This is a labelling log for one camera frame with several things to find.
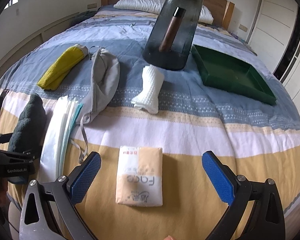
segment wall outlet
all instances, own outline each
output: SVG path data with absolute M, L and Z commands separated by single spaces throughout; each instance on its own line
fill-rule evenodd
M 97 3 L 91 3 L 87 5 L 87 9 L 96 8 L 97 6 L 98 6 Z
M 248 28 L 247 28 L 246 26 L 241 25 L 241 24 L 240 24 L 240 26 L 239 26 L 239 29 L 240 29 L 240 30 L 243 30 L 244 32 L 247 32 L 247 31 L 248 31 Z

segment yellow towel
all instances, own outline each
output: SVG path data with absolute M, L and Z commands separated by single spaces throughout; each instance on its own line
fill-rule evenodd
M 87 54 L 88 48 L 80 44 L 68 48 L 55 63 L 48 68 L 37 85 L 42 89 L 56 90 L 69 71 L 84 59 Z

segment pillow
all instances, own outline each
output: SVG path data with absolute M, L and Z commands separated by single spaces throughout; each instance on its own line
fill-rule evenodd
M 159 14 L 165 0 L 119 0 L 115 9 L 139 10 Z M 213 17 L 207 7 L 202 5 L 199 22 L 212 24 Z

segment dark green towel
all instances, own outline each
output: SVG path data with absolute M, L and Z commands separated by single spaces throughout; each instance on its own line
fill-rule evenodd
M 46 121 L 47 116 L 42 106 L 42 99 L 37 94 L 31 94 L 28 104 L 19 116 L 9 141 L 8 151 L 22 153 L 28 150 L 37 150 Z M 8 181 L 14 184 L 25 184 L 27 178 L 13 177 Z

